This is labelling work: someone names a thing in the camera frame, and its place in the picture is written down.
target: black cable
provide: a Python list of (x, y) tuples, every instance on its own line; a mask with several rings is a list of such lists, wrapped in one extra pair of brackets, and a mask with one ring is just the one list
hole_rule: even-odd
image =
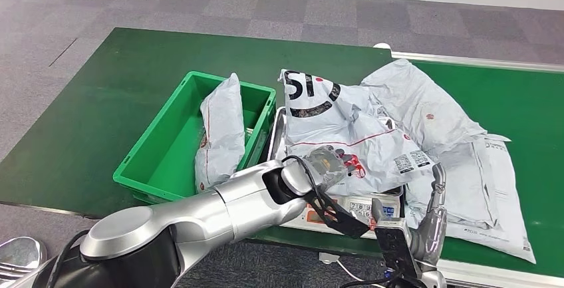
[(47, 281), (47, 286), (45, 286), (45, 288), (53, 288), (55, 286), (55, 283), (59, 278), (59, 273), (61, 272), (61, 265), (65, 261), (65, 257), (69, 253), (69, 250), (71, 250), (72, 245), (76, 243), (76, 241), (79, 240), (82, 236), (86, 235), (88, 232), (89, 230), (87, 229), (74, 235), (74, 237), (71, 238), (70, 241), (67, 243), (65, 248), (63, 248), (63, 250), (57, 257), (57, 260), (55, 261), (53, 268), (51, 269), (51, 274), (49, 275), (49, 280)]
[(387, 283), (388, 281), (393, 282), (396, 279), (398, 279), (401, 275), (402, 274), (399, 271), (397, 271), (397, 272), (392, 273), (390, 278), (363, 280), (363, 281), (352, 281), (350, 283), (345, 283), (344, 285), (340, 286), (339, 288), (348, 288), (348, 287), (361, 286), (361, 285), (372, 285), (373, 283), (381, 284), (381, 283)]
[(303, 167), (303, 170), (305, 171), (307, 177), (309, 178), (309, 184), (313, 188), (313, 191), (315, 192), (317, 199), (321, 201), (321, 196), (319, 195), (319, 191), (317, 190), (317, 185), (315, 184), (315, 181), (313, 179), (313, 175), (311, 175), (311, 171), (307, 167), (307, 164), (303, 161), (302, 158), (300, 158), (296, 155), (288, 155), (288, 156), (284, 157), (284, 159), (282, 160), (282, 163), (284, 163), (285, 161), (290, 160), (290, 159), (298, 161), (298, 163), (300, 163), (300, 165)]
[(396, 281), (397, 281), (397, 278), (392, 280), (392, 281), (389, 281), (388, 284), (386, 285), (386, 288), (395, 288), (396, 287)]

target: gray carpet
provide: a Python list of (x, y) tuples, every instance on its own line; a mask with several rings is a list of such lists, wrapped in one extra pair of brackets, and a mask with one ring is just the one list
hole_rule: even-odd
[[(564, 12), (403, 0), (0, 0), (0, 160), (113, 27), (212, 33), (394, 51), (564, 64)], [(0, 241), (31, 235), (54, 255), (92, 221), (0, 205)], [(369, 259), (343, 259), (361, 277)], [(227, 246), (184, 287), (336, 287), (348, 276), (317, 254)]]

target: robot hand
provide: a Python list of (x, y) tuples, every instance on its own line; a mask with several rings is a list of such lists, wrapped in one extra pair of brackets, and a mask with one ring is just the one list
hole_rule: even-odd
[(372, 199), (372, 215), (376, 220), (374, 231), (386, 265), (403, 274), (397, 287), (447, 287), (444, 276), (436, 267), (446, 234), (446, 175), (440, 164), (433, 167), (433, 175), (435, 181), (431, 183), (427, 214), (418, 229), (408, 228), (404, 218), (387, 218), (380, 200)]

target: red line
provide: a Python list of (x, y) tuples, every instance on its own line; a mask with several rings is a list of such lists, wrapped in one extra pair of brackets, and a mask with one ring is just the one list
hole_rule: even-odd
[(362, 143), (362, 142), (364, 142), (365, 140), (369, 140), (369, 139), (371, 139), (371, 138), (373, 138), (373, 137), (376, 137), (376, 136), (388, 134), (388, 133), (391, 133), (391, 132), (393, 132), (393, 131), (395, 131), (395, 129), (389, 130), (389, 131), (383, 132), (383, 133), (378, 133), (378, 134), (370, 135), (370, 136), (367, 136), (367, 137), (363, 138), (362, 140), (359, 140), (358, 142), (354, 142), (354, 143), (352, 143), (352, 144), (347, 144), (347, 143), (343, 143), (343, 142), (319, 142), (319, 143), (300, 142), (300, 143), (296, 143), (296, 144), (294, 144), (294, 145), (292, 145), (292, 146), (302, 145), (302, 144), (304, 144), (304, 145), (341, 144), (341, 145), (346, 145), (346, 146), (348, 146), (348, 147), (351, 147), (351, 146), (357, 145), (357, 144), (359, 144), (359, 143)]

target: white cable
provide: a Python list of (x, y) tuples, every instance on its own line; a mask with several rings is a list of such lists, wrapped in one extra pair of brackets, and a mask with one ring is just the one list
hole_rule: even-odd
[[(357, 276), (353, 275), (347, 268), (345, 268), (345, 267), (343, 266), (343, 264), (341, 263), (340, 260), (337, 259), (337, 263), (338, 263), (339, 266), (341, 266), (341, 268), (342, 268), (346, 273), (348, 273), (348, 275), (351, 276), (354, 280), (356, 280), (356, 281), (365, 281), (364, 279), (360, 279), (360, 278), (358, 278)], [(373, 283), (372, 286), (378, 287), (378, 288), (386, 288), (386, 287), (384, 287), (384, 286), (382, 286), (382, 285), (379, 285), (379, 284), (377, 284), (377, 283)]]

